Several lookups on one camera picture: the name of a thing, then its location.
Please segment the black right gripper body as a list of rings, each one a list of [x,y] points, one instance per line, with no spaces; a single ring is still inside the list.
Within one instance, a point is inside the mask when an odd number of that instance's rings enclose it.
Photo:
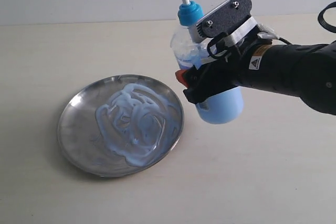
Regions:
[[[194,95],[216,95],[236,87],[262,90],[257,71],[248,69],[253,52],[261,46],[253,42],[227,48],[217,60],[194,68]]]

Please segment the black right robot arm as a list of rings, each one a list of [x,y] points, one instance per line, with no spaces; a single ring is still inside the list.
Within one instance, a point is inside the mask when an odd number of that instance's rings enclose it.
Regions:
[[[175,76],[197,104],[238,86],[300,98],[308,107],[335,115],[335,42],[272,45],[257,42],[199,68]]]

